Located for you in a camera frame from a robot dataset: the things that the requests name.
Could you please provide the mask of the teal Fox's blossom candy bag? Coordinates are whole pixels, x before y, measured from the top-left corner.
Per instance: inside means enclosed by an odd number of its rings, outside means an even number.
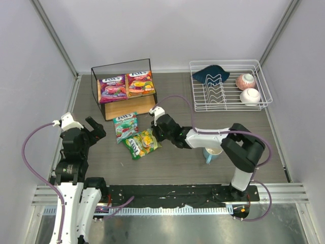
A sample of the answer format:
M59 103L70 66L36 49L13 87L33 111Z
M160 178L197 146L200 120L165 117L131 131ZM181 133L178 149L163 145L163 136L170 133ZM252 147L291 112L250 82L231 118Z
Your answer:
M118 144L139 132L137 115L137 112L132 112L113 119Z

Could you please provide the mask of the green Fox's spring tea bag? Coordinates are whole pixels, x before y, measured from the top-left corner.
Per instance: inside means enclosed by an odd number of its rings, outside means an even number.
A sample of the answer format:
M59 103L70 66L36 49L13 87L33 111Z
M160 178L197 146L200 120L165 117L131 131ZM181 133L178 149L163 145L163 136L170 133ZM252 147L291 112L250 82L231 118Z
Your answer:
M133 160L138 160L162 147L161 143L153 135L151 128L123 140L123 143L131 153Z

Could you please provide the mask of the purple Fox's berries candy bag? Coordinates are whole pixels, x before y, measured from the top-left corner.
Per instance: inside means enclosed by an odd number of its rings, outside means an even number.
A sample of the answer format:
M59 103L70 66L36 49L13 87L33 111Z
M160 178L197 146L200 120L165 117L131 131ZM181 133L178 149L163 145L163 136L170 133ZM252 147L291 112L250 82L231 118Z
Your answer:
M99 79L98 83L100 86L100 104L107 104L127 99L124 75Z

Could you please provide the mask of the orange Fox's fruits candy bag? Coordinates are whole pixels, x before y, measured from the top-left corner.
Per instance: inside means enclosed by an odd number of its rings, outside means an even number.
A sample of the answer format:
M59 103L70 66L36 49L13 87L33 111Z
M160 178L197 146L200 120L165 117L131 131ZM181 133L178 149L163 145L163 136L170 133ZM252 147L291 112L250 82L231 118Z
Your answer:
M125 75L128 83L128 96L143 96L146 94L154 94L155 87L152 80L151 71L138 71Z

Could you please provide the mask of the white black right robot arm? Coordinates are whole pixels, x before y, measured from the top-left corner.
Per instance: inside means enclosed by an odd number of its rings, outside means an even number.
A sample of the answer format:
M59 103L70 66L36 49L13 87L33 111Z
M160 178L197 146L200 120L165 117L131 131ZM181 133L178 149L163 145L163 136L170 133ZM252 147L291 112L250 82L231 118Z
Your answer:
M224 152L235 165L229 196L240 200L247 195L258 162L266 146L269 146L262 137L238 123L221 130L200 130L182 127L165 113L155 115L152 112L151 116L154 117L151 127L158 142L168 140L181 149L205 148Z

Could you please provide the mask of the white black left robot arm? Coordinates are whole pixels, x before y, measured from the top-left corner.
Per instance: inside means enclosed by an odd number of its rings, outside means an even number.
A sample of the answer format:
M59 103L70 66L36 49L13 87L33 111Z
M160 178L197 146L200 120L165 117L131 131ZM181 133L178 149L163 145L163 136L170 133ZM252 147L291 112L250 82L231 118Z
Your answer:
M92 117L89 131L68 112L58 122L61 129L61 159L55 169L58 202L51 243L88 243L95 208L108 190L102 177L86 178L91 146L106 136Z

